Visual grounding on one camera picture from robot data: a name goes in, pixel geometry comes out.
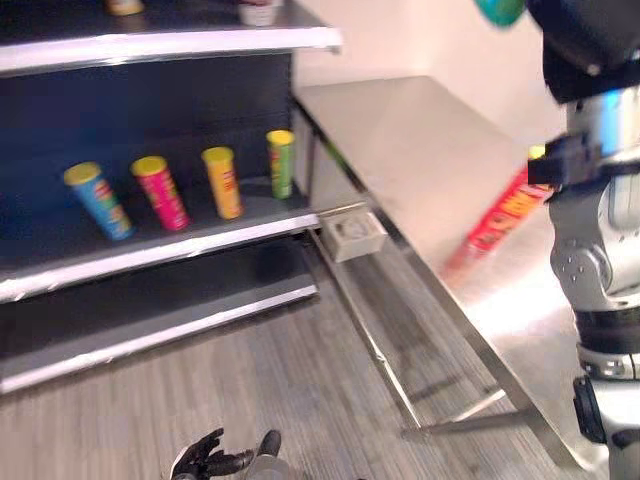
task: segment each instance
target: black shelving unit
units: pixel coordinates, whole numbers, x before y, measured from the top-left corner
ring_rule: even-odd
[[[272,197],[265,135],[292,127],[293,51],[341,39],[284,3],[252,28],[231,0],[154,0],[127,18],[0,2],[0,393],[316,292],[292,235],[318,220],[297,188]],[[200,158],[216,145],[235,154],[245,211],[231,221]],[[188,228],[163,230],[131,175],[147,155],[167,159]],[[107,240],[63,184],[86,161],[131,238]]]
[[[300,245],[283,238],[0,305],[0,394],[316,292]]]

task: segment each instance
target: white container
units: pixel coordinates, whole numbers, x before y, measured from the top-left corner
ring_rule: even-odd
[[[320,218],[322,243],[337,263],[379,252],[387,232],[368,209]]]
[[[251,5],[248,3],[241,3],[239,5],[240,20],[245,25],[251,25],[253,27],[268,27],[273,25],[278,16],[277,2],[272,1],[267,5]]]

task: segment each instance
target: metal shelf edge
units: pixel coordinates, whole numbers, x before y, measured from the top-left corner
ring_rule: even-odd
[[[14,392],[69,373],[84,370],[99,364],[108,363],[119,357],[124,357],[233,320],[254,315],[270,308],[278,307],[295,300],[315,295],[317,292],[317,287],[315,285],[310,285],[290,292],[285,292],[271,298],[258,300],[253,303],[232,308],[230,310],[217,312],[209,317],[195,320],[184,325],[175,326],[144,337],[135,338],[117,345],[105,347],[91,353],[77,355],[73,358],[69,358],[68,360],[36,368],[25,373],[9,376],[0,381],[0,394]]]
[[[295,48],[338,48],[333,27],[107,34],[0,47],[0,77],[83,67]]]
[[[0,282],[0,303],[19,301],[28,295],[51,292],[63,286],[122,273],[143,266],[151,266],[183,258],[193,258],[223,247],[273,237],[283,233],[293,233],[315,225],[318,225],[318,217],[315,213],[309,213],[252,227],[189,238],[168,245],[136,250],[130,253],[28,274],[21,278],[9,278]]]

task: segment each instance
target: blue chip can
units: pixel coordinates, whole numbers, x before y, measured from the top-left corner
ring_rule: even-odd
[[[85,162],[64,173],[64,183],[73,189],[84,208],[111,240],[123,240],[133,233],[129,217],[111,191],[100,167]]]

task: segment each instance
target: white wall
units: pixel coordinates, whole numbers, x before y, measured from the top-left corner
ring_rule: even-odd
[[[528,14],[500,30],[472,0],[425,2],[428,74],[519,143],[544,142],[562,131],[563,110],[542,75],[542,35]]]
[[[425,0],[299,0],[325,22],[340,28],[339,55],[297,55],[299,85],[397,78],[423,72],[416,55],[422,43],[415,12]]]
[[[304,52],[299,85],[430,75],[518,143],[558,134],[564,115],[542,78],[542,38],[525,16],[507,31],[473,0],[302,0],[342,30],[339,56]]]

